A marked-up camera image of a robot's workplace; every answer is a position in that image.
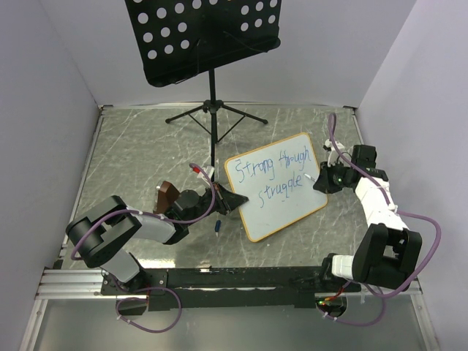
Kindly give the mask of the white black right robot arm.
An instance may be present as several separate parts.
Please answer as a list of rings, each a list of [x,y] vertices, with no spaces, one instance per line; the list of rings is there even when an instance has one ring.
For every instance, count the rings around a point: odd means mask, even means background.
[[[352,189],[362,205],[368,229],[353,255],[329,254],[322,262],[320,285],[335,291],[346,279],[395,290],[414,272],[422,238],[409,230],[396,213],[384,170],[376,168],[374,146],[355,145],[352,166],[346,166],[339,152],[345,147],[333,147],[325,141],[328,160],[320,163],[320,174],[313,189],[334,194]]]

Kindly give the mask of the brown wooden eraser block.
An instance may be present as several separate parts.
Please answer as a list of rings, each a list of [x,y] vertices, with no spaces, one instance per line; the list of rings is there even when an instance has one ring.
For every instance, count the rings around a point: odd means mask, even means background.
[[[163,181],[156,187],[153,214],[165,214],[171,219],[180,219],[178,209],[174,206],[180,196],[181,193],[172,183]]]

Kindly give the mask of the white whiteboard marker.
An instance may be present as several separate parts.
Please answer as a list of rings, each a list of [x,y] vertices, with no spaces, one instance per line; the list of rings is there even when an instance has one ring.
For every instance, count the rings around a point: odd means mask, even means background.
[[[304,173],[304,176],[305,176],[307,179],[309,179],[309,180],[311,180],[311,181],[313,181],[313,182],[316,181],[316,178],[312,177],[312,176],[309,175],[309,174]]]

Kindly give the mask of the yellow framed whiteboard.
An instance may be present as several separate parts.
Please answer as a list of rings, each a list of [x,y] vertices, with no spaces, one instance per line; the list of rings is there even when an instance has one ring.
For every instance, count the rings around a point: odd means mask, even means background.
[[[258,242],[326,207],[328,196],[313,189],[320,173],[312,140],[302,132],[224,163],[234,193],[249,202],[239,212],[246,235]]]

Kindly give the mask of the blue marker cap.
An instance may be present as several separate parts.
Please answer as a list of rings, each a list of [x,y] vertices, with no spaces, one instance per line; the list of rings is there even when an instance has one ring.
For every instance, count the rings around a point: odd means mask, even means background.
[[[215,224],[215,228],[214,228],[216,237],[219,237],[219,231],[220,231],[221,225],[222,225],[222,221],[221,221],[221,220],[217,220],[217,221],[216,221],[216,224]]]

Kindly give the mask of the black music stand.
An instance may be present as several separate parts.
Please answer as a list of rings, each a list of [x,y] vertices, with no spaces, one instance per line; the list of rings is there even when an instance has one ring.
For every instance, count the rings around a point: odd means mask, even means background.
[[[222,140],[217,112],[254,119],[216,97],[215,70],[278,48],[281,0],[135,1],[125,3],[149,85],[162,88],[208,73],[210,151]]]

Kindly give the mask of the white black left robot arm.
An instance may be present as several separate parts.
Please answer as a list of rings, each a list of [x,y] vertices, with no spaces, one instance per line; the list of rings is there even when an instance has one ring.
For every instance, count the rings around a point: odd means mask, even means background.
[[[213,212],[227,215],[249,201],[217,182],[199,195],[189,189],[180,192],[164,181],[156,194],[152,215],[112,195],[71,221],[66,234],[75,246],[72,259],[82,260],[89,268],[104,269],[117,278],[126,293],[135,294],[142,290],[145,277],[137,259],[123,250],[131,238],[173,245],[188,236],[190,225]]]

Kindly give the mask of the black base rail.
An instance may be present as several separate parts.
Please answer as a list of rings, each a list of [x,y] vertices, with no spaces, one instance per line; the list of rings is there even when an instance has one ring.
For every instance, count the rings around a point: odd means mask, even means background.
[[[107,276],[103,296],[144,298],[148,310],[189,308],[294,306],[313,309],[316,298],[335,295],[347,281],[320,266],[259,268],[145,268],[135,283],[118,283]]]

